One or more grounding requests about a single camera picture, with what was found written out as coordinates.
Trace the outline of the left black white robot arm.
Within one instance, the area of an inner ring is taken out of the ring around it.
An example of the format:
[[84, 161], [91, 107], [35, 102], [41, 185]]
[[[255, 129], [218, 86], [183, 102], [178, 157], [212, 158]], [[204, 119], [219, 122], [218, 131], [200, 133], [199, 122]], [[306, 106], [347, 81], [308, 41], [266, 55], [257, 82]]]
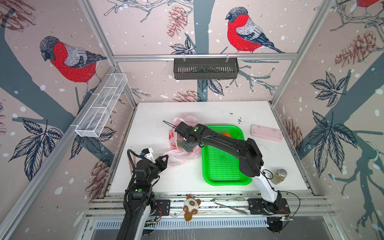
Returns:
[[160, 156], [152, 162], [130, 149], [127, 154], [133, 175], [124, 195], [125, 216], [117, 239], [140, 240], [148, 216], [156, 209], [153, 181], [167, 168], [169, 156]]

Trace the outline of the pink plastic bag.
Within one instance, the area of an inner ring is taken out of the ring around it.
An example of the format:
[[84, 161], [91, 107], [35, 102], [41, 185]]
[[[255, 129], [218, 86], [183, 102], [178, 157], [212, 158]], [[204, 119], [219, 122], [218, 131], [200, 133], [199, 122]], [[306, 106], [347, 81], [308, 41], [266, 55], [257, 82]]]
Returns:
[[[186, 123], [188, 126], [194, 127], [200, 124], [201, 121], [193, 115], [185, 115], [181, 118], [174, 119], [174, 125], [177, 126], [180, 122]], [[175, 132], [172, 128], [169, 131], [169, 145], [170, 150], [165, 152], [164, 155], [169, 156], [168, 165], [175, 167], [185, 163], [185, 161], [192, 161], [202, 157], [202, 150], [196, 146], [190, 153], [182, 148], [184, 139]]]

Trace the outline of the green plastic basket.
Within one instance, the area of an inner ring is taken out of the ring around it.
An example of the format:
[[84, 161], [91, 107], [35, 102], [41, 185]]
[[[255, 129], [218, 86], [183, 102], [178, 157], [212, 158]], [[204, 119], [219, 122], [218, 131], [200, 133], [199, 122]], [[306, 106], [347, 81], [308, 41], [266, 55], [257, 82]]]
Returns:
[[211, 146], [202, 148], [202, 171], [212, 186], [246, 186], [252, 181], [241, 173], [237, 158]]

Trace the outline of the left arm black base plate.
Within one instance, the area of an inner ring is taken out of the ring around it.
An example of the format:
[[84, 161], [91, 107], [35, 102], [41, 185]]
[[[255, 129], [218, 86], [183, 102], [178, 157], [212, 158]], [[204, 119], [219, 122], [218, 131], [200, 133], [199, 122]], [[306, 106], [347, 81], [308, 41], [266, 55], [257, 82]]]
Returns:
[[156, 208], [150, 214], [150, 216], [155, 216], [155, 217], [169, 216], [170, 215], [170, 206], [171, 206], [170, 200], [156, 200]]

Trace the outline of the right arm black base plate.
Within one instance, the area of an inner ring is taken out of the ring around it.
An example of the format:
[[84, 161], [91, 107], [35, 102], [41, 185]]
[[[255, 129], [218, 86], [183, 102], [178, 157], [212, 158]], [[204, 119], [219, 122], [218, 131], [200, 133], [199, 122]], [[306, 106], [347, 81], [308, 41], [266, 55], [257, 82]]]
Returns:
[[252, 215], [290, 215], [291, 211], [286, 199], [277, 199], [274, 203], [263, 199], [248, 199], [249, 210]]

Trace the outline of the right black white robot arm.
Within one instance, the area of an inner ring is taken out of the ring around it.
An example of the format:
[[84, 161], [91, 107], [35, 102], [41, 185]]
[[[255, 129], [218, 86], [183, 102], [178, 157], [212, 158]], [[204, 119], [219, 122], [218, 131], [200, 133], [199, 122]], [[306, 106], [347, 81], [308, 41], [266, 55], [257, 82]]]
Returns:
[[283, 209], [285, 204], [282, 202], [282, 194], [275, 190], [265, 175], [263, 155], [253, 139], [238, 140], [227, 137], [202, 124], [191, 127], [180, 122], [174, 129], [184, 139], [182, 148], [187, 152], [191, 152], [196, 146], [211, 146], [238, 159], [240, 172], [252, 178], [261, 193], [264, 204], [262, 211], [265, 214], [277, 214]]

